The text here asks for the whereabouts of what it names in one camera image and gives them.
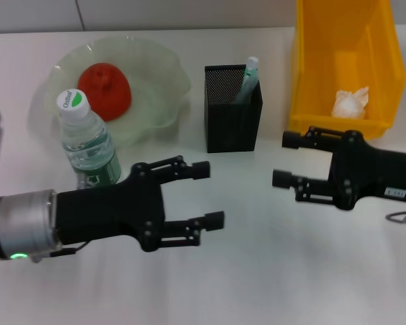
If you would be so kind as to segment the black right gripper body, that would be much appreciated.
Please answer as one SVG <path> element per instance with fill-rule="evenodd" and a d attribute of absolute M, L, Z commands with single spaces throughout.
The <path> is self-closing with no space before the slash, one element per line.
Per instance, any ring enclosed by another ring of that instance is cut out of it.
<path fill-rule="evenodd" d="M 375 148 L 358 131 L 347 131 L 333 151 L 328 180 L 341 210 L 370 196 L 406 202 L 406 153 Z"/>

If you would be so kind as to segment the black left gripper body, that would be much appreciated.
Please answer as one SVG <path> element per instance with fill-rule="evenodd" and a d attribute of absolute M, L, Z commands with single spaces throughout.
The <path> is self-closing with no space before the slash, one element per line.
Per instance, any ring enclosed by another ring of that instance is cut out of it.
<path fill-rule="evenodd" d="M 134 165 L 120 183 L 57 195 L 55 230 L 65 245 L 131 236 L 153 252 L 161 247 L 164 221 L 160 183 L 147 163 Z"/>

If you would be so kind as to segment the white paper ball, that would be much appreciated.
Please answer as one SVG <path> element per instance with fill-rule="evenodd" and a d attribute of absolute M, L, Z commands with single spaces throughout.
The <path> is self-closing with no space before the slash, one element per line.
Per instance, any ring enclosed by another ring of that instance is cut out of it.
<path fill-rule="evenodd" d="M 332 108 L 332 117 L 362 119 L 365 107 L 369 102 L 369 87 L 360 88 L 356 92 L 339 90 Z"/>

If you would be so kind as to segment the clear water bottle green label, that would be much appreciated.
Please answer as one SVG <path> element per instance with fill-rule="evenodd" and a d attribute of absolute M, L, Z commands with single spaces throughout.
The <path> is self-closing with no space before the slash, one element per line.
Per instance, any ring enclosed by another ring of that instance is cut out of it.
<path fill-rule="evenodd" d="M 72 169 L 94 186 L 117 183 L 121 167 L 106 123 L 91 109 L 87 96 L 67 89 L 56 100 L 61 143 Z"/>

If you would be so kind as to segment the grey marker pen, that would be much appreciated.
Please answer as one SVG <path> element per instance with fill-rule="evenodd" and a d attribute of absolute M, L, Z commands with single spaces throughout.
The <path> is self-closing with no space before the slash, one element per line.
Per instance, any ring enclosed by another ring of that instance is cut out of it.
<path fill-rule="evenodd" d="M 240 91 L 232 101 L 232 104 L 243 104 L 246 103 L 251 95 L 251 93 L 254 91 L 254 88 L 256 87 L 258 83 L 258 73 L 253 73 L 253 74 L 246 74 L 244 76 L 244 80 L 242 83 L 242 86 L 240 88 Z"/>

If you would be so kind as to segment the green utility knife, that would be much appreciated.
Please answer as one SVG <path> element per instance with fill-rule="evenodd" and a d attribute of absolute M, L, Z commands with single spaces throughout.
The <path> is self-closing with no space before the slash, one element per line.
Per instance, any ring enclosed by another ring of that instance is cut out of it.
<path fill-rule="evenodd" d="M 248 81 L 253 85 L 258 80 L 258 63 L 259 59 L 255 56 L 250 56 L 246 61 L 246 67 L 243 75 L 242 86 Z"/>

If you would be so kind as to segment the red-orange orange fruit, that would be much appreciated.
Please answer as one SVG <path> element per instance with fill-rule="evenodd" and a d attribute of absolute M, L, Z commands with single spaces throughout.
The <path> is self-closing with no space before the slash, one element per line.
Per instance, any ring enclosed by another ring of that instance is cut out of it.
<path fill-rule="evenodd" d="M 77 89 L 87 96 L 92 111 L 106 122 L 121 117 L 131 105 L 131 87 L 126 76 L 109 63 L 88 67 L 80 75 Z"/>

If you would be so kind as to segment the black mesh pen holder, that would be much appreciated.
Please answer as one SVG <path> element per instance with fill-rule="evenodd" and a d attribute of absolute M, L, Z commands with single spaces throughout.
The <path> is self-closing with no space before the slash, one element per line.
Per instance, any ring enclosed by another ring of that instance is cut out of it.
<path fill-rule="evenodd" d="M 233 100 L 242 86 L 244 64 L 204 68 L 204 128 L 208 153 L 252 152 L 263 107 L 261 86 L 245 102 Z"/>

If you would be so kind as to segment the green glass fruit plate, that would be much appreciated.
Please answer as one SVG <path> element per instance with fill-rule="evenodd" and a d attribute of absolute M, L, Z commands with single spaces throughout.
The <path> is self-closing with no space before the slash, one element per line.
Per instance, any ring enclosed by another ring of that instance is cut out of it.
<path fill-rule="evenodd" d="M 131 88 L 131 105 L 107 126 L 118 148 L 126 148 L 153 131 L 175 123 L 191 89 L 179 56 L 149 39 L 119 35 L 81 45 L 51 69 L 43 98 L 44 109 L 59 116 L 56 99 L 77 86 L 83 71 L 96 63 L 117 67 Z"/>

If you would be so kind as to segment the yellow plastic bin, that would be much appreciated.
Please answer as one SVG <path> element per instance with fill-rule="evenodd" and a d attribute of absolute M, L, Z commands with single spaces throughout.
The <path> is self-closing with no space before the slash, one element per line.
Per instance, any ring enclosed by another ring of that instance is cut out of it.
<path fill-rule="evenodd" d="M 390 0 L 296 0 L 288 130 L 358 130 L 377 139 L 392 127 L 406 72 Z M 369 89 L 365 116 L 335 118 L 338 91 Z"/>

